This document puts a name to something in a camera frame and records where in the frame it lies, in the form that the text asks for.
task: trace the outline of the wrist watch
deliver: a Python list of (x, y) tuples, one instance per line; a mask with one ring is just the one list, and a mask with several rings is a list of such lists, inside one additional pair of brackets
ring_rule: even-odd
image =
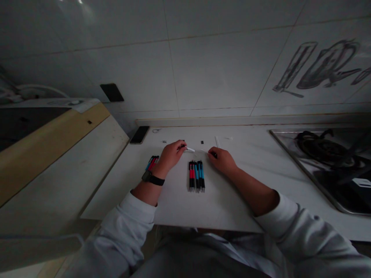
[(142, 176), (142, 180), (145, 182), (153, 183), (154, 185), (162, 186), (165, 180), (162, 180), (158, 177), (152, 175), (150, 170), (145, 171), (144, 175)]

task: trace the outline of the tiled wall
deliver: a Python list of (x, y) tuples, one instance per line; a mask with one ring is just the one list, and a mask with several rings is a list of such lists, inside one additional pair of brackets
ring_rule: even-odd
[(2, 0), (19, 83), (108, 99), (134, 119), (371, 111), (368, 0)]

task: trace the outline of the wall drawing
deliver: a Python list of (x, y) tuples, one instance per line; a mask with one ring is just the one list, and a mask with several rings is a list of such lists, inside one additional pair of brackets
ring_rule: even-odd
[(299, 73), (303, 65), (312, 55), (314, 49), (317, 47), (317, 42), (305, 42), (295, 52), (293, 58), (291, 59), (289, 66), (287, 67), (285, 73), (283, 74), (278, 85), (274, 86), (273, 90), (279, 93), (285, 92), (293, 96), (303, 98), (303, 95), (299, 95), (286, 89), (291, 85), (291, 82), (295, 79), (296, 75)]
[(316, 61), (306, 71), (296, 87), (310, 89), (329, 79), (330, 83), (325, 84), (324, 87), (330, 88), (335, 86), (337, 81), (361, 71), (360, 68), (340, 71), (354, 57), (358, 49), (359, 43), (353, 40), (342, 40), (328, 49), (321, 50)]
[(366, 68), (364, 71), (362, 71), (351, 83), (351, 85), (356, 85), (362, 80), (364, 80), (367, 76), (371, 74), (371, 67)]
[[(301, 94), (290, 92), (287, 89), (303, 65), (312, 55), (317, 45), (317, 42), (305, 42), (299, 46), (293, 58), (291, 59), (289, 66), (286, 68), (281, 80), (276, 86), (274, 86), (273, 90), (275, 92), (285, 92), (299, 98), (304, 97)], [(323, 87), (330, 88), (335, 86), (337, 81), (360, 72), (362, 70), (360, 68), (349, 71), (341, 71), (341, 69), (354, 57), (359, 47), (360, 44), (355, 42), (353, 39), (341, 40), (327, 49), (322, 49), (318, 54), (317, 59), (301, 77), (296, 87), (301, 90), (311, 89), (319, 86), (323, 81), (328, 80), (329, 82)], [(351, 85), (361, 82), (370, 74), (371, 67), (361, 72), (351, 83)]]

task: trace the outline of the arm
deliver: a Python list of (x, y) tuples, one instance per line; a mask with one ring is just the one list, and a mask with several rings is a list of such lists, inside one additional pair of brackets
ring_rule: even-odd
[(229, 152), (213, 147), (211, 163), (241, 192), (257, 216), (256, 221), (296, 265), (296, 276), (371, 276), (371, 260), (330, 224), (239, 169)]
[[(187, 145), (167, 145), (152, 174), (165, 179)], [(128, 277), (143, 260), (141, 247), (152, 230), (161, 186), (141, 181), (103, 219), (97, 235), (87, 240), (65, 277)]]

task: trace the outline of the stove burner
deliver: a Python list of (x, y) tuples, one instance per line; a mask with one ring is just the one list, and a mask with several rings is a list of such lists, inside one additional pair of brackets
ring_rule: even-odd
[[(309, 157), (318, 162), (335, 167), (336, 162), (345, 157), (348, 150), (342, 145), (324, 139), (326, 134), (334, 135), (331, 129), (326, 130), (320, 136), (304, 131), (295, 138), (298, 147)], [(340, 167), (336, 168), (360, 168), (364, 166), (358, 156), (352, 156), (342, 163)]]

